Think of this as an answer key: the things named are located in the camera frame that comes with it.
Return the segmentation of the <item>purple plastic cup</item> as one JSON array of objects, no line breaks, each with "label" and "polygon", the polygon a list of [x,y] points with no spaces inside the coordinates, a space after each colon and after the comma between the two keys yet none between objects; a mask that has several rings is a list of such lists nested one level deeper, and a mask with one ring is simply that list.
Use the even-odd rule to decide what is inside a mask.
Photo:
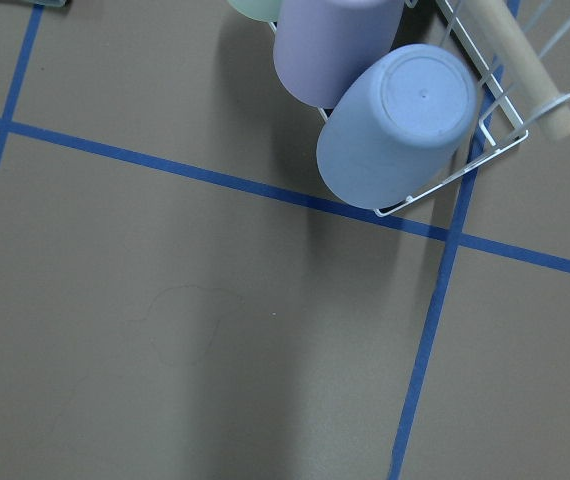
[{"label": "purple plastic cup", "polygon": [[281,84],[307,105],[334,108],[390,51],[404,7],[393,0],[283,2],[273,48]]}]

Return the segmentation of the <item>green plastic cup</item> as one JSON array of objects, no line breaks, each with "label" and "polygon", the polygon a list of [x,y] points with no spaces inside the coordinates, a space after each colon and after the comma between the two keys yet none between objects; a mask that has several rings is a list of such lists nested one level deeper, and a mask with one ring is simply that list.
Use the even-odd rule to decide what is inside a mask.
[{"label": "green plastic cup", "polygon": [[282,0],[228,0],[228,4],[238,13],[252,20],[276,22]]}]

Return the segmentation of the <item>blue plastic cup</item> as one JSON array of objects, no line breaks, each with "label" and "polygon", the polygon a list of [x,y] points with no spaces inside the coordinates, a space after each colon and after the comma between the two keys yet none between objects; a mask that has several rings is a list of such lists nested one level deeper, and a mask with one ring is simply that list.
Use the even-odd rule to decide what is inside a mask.
[{"label": "blue plastic cup", "polygon": [[476,107],[476,83],[455,55],[430,44],[397,48],[333,109],[317,142],[319,174],[351,206],[399,204],[454,156]]}]

